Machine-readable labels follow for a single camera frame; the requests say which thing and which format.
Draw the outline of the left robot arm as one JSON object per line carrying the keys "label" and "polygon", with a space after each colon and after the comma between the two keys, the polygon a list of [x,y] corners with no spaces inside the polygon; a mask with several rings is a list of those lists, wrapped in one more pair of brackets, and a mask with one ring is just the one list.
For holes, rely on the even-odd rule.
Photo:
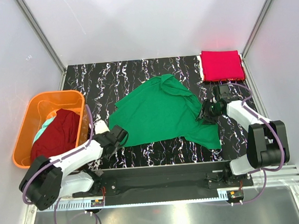
{"label": "left robot arm", "polygon": [[24,203],[43,211],[61,197],[75,193],[97,195],[101,191],[100,177],[83,166],[114,154],[128,137],[126,130],[115,125],[65,153],[50,158],[38,156],[19,185]]}

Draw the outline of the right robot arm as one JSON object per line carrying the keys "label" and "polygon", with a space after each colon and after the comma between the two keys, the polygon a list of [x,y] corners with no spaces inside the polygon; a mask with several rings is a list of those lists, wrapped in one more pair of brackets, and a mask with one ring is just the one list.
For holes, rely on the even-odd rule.
{"label": "right robot arm", "polygon": [[240,100],[230,92],[233,83],[218,84],[212,87],[212,98],[205,100],[197,117],[204,125],[214,125],[221,115],[237,121],[248,134],[246,154],[232,160],[223,173],[223,181],[228,186],[235,186],[244,174],[262,171],[279,171],[287,162],[290,154],[286,126],[281,121],[272,121],[250,108],[246,101]]}

